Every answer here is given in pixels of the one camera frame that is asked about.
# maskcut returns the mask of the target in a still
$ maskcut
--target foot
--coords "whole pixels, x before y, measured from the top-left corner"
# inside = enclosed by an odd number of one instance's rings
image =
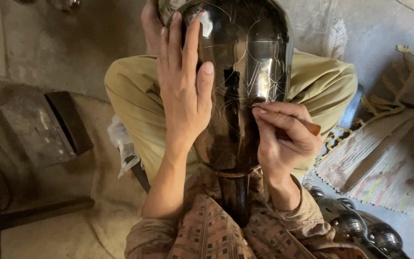
[[[162,23],[159,20],[157,0],[147,0],[143,7],[141,20],[145,32],[148,54],[159,56],[161,54],[161,29]]]

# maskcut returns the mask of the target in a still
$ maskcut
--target person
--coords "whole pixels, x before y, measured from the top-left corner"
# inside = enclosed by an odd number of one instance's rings
[[[218,182],[202,182],[214,174],[192,176],[197,187],[184,188],[187,175],[206,170],[190,148],[209,123],[214,73],[211,62],[196,72],[199,19],[187,28],[183,49],[181,21],[176,12],[170,30],[163,27],[148,0],[142,25],[149,55],[117,60],[105,76],[109,99],[151,184],[143,220],[127,237],[125,257],[366,258],[358,248],[334,241],[334,229],[296,179],[312,167],[321,139],[355,94],[353,65],[295,51],[290,102],[261,103],[252,110],[261,169],[250,179],[248,225],[239,228],[216,203]],[[298,119],[321,125],[321,134],[312,135]],[[277,139],[276,128],[291,141]]]

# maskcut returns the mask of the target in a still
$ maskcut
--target hand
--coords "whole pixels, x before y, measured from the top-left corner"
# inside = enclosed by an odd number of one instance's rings
[[[312,123],[304,105],[264,102],[254,106],[258,106],[252,112],[260,134],[258,161],[264,179],[268,183],[282,182],[298,164],[319,153],[321,136],[314,136],[299,121]],[[276,128],[285,130],[291,140],[276,138]]]
[[[207,127],[212,110],[213,64],[205,62],[196,75],[200,22],[194,18],[187,28],[181,48],[179,12],[173,15],[170,32],[161,30],[161,56],[158,79],[166,114],[166,141],[189,151],[197,136]]]

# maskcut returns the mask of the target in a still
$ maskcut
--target plastic bag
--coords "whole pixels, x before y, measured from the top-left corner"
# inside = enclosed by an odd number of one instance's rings
[[[121,119],[118,115],[113,116],[111,125],[108,127],[107,132],[109,134],[109,139],[113,146],[119,148],[121,153],[121,171],[119,172],[118,178],[124,175],[124,173],[140,162],[140,156],[133,145],[133,141],[127,133],[124,124],[122,124]],[[135,156],[129,162],[126,162],[126,158],[130,156]]]

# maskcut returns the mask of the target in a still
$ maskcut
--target olive green pants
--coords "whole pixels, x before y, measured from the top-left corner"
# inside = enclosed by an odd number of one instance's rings
[[[113,62],[106,73],[105,86],[151,184],[164,155],[166,138],[156,57],[135,56]],[[357,74],[352,64],[294,52],[288,99],[307,107],[314,123],[322,126],[322,139],[336,126],[356,90]],[[294,169],[293,175],[301,177],[312,168],[314,161],[313,157],[303,162]],[[196,170],[206,168],[190,152],[186,172]]]

